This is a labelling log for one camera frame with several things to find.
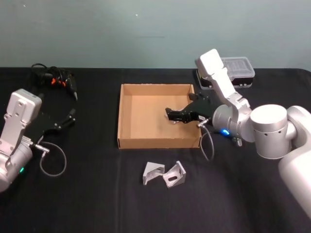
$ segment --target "plastic container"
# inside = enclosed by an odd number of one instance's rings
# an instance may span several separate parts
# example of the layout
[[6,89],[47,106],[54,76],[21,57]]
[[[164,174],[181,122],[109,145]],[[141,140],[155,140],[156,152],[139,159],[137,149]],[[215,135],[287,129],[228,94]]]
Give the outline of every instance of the plastic container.
[[[228,76],[235,88],[250,87],[255,76],[255,71],[247,57],[222,57],[224,66],[228,69]],[[201,89],[213,89],[211,82],[200,77],[197,72]]]

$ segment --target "metal bracket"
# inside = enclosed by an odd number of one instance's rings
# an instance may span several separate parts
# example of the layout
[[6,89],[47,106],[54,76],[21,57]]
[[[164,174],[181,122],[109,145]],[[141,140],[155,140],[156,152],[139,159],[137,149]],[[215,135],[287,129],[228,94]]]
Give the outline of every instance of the metal bracket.
[[164,171],[165,165],[148,162],[142,175],[143,184],[146,185],[148,181],[155,177],[162,176]]
[[181,183],[184,183],[186,180],[186,171],[179,161],[176,162],[168,172],[163,174],[163,179],[168,188],[174,187]]

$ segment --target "gray cable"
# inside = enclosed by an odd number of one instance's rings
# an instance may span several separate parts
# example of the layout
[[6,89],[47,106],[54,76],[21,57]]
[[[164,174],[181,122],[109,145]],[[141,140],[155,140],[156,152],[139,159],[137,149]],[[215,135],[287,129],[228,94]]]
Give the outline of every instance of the gray cable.
[[[206,160],[207,160],[208,162],[210,162],[210,161],[212,161],[212,160],[214,159],[214,155],[215,155],[214,142],[213,142],[212,136],[210,135],[210,132],[208,131],[208,129],[206,128],[206,126],[205,126],[205,125],[202,125],[202,126],[200,126],[200,128],[203,128],[203,129],[206,131],[206,133],[203,134],[203,136],[201,137],[201,140],[200,140],[200,149],[201,149],[201,151],[202,151],[204,157],[206,158]],[[202,147],[202,140],[203,140],[203,137],[204,137],[206,134],[209,136],[210,145],[212,146],[212,155],[211,155],[210,159],[208,159],[208,157],[207,157],[207,155],[205,154],[205,152],[204,152],[204,150],[203,150],[203,147]]]
[[55,146],[56,148],[58,148],[58,149],[62,152],[62,154],[63,154],[63,156],[64,156],[64,160],[65,160],[64,168],[63,168],[63,170],[62,170],[60,173],[58,173],[58,174],[49,174],[49,173],[47,173],[47,172],[43,169],[43,167],[42,167],[42,162],[43,162],[43,159],[45,158],[45,157],[42,157],[42,158],[40,159],[40,169],[41,169],[41,171],[42,171],[44,174],[46,174],[47,176],[50,176],[50,177],[58,177],[58,176],[62,175],[62,174],[65,172],[66,167],[67,167],[67,158],[66,158],[65,152],[64,152],[58,145],[56,145],[56,144],[54,144],[54,143],[52,143],[52,142],[43,142],[43,141],[41,141],[40,143],[45,143],[45,144],[48,144],[48,145],[51,145],[51,146]]

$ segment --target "clear plastic lid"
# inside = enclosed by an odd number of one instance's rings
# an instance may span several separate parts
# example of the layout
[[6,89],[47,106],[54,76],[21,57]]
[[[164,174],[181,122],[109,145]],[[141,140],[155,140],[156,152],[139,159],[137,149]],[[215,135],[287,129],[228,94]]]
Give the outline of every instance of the clear plastic lid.
[[255,76],[255,71],[247,57],[222,57],[222,61],[228,69],[230,80]]

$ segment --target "screw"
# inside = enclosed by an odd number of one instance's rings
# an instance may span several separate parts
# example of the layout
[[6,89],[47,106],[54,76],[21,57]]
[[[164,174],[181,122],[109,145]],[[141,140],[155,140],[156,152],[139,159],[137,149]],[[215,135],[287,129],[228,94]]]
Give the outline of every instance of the screw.
[[243,145],[242,139],[240,138],[234,137],[232,140],[236,143],[238,147],[241,147]]

